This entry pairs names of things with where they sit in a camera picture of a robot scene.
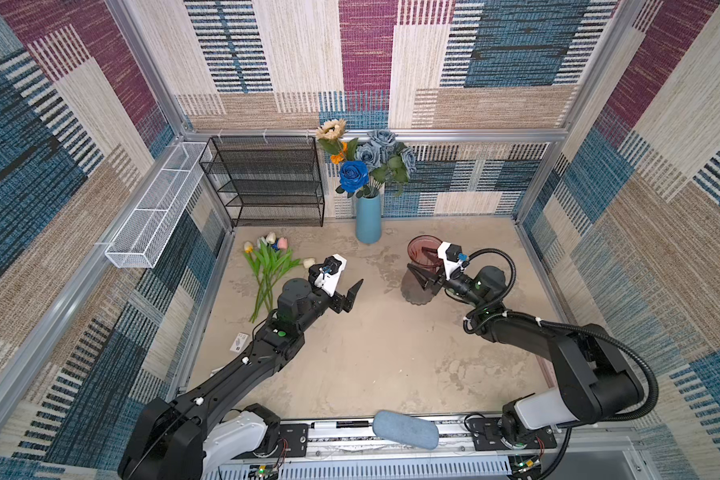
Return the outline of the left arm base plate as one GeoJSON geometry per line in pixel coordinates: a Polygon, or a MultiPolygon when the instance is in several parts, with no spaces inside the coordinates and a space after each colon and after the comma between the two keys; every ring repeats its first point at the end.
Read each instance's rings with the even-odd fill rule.
{"type": "Polygon", "coordinates": [[[278,459],[302,458],[307,454],[309,440],[309,428],[307,423],[286,423],[281,424],[277,431],[268,432],[262,444],[254,450],[251,455],[254,458],[278,459]]]}

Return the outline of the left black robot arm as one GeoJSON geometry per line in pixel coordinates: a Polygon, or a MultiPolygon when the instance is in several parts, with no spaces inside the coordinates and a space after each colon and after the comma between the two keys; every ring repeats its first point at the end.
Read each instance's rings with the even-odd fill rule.
{"type": "Polygon", "coordinates": [[[199,479],[210,458],[204,441],[223,417],[261,382],[283,369],[305,344],[305,331],[327,310],[349,312],[363,282],[345,295],[327,294],[305,279],[288,281],[249,346],[214,376],[141,411],[117,469],[122,479],[199,479]]]}

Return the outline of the dark blue rose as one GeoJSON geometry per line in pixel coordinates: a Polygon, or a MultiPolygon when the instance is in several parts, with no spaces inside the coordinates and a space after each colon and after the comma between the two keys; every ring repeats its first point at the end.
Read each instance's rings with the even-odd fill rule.
{"type": "Polygon", "coordinates": [[[367,166],[362,161],[345,161],[339,169],[337,194],[346,194],[349,198],[372,198],[377,192],[370,185],[367,166]]]}

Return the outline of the cream sunflower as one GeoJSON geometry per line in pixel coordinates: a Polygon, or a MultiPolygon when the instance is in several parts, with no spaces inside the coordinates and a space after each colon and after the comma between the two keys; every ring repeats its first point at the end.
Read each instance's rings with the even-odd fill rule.
{"type": "Polygon", "coordinates": [[[315,131],[316,140],[330,155],[342,155],[345,150],[342,138],[346,133],[346,127],[345,119],[327,120],[315,131]]]}

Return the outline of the light blue rose bunch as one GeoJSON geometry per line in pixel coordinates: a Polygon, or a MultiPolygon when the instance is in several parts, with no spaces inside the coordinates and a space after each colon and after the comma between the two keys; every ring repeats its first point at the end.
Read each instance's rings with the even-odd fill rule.
{"type": "Polygon", "coordinates": [[[365,185],[354,194],[357,198],[376,197],[387,184],[401,194],[417,170],[414,149],[389,130],[372,131],[369,140],[356,149],[354,159],[363,163],[368,171],[365,185]]]}

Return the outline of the orange marigold flower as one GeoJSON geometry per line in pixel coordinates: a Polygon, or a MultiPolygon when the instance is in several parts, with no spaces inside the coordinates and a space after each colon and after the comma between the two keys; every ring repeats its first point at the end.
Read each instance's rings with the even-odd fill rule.
{"type": "Polygon", "coordinates": [[[347,159],[348,144],[346,142],[341,142],[340,146],[340,152],[330,156],[331,163],[334,165],[338,165],[347,159]]]}

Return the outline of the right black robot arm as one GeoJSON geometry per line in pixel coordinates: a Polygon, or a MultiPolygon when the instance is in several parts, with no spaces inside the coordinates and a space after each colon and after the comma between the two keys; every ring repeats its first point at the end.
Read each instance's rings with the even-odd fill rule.
{"type": "Polygon", "coordinates": [[[551,322],[507,309],[503,300],[515,284],[515,270],[487,266],[472,278],[461,266],[432,271],[410,263],[407,268],[423,290],[444,291],[471,306],[463,319],[466,334],[515,346],[552,364],[555,387],[504,406],[500,427],[507,440],[517,442],[552,425],[635,420],[656,407],[659,386],[651,367],[600,326],[551,322]]]}

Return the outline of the dark red glass vase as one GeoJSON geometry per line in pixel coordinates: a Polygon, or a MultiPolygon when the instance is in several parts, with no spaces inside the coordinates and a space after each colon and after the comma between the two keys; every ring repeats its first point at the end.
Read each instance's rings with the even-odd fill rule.
{"type": "Polygon", "coordinates": [[[443,266],[437,253],[441,243],[439,238],[432,235],[419,235],[409,242],[407,253],[410,262],[400,287],[408,303],[423,306],[434,298],[431,283],[443,266]]]}

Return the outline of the teal ceramic vase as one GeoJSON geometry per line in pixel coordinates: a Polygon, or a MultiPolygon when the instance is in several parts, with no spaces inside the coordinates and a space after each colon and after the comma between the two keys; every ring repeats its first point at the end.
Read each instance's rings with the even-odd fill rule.
{"type": "Polygon", "coordinates": [[[374,244],[381,238],[381,195],[356,199],[355,234],[364,244],[374,244]]]}

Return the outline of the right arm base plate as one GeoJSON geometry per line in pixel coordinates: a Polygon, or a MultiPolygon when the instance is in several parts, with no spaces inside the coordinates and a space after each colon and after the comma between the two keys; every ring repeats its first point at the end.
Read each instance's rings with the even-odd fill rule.
{"type": "Polygon", "coordinates": [[[502,419],[482,414],[468,415],[463,425],[470,435],[474,449],[484,451],[509,450],[548,450],[558,446],[554,431],[547,427],[538,430],[511,430],[511,425],[504,426],[502,419]]]}

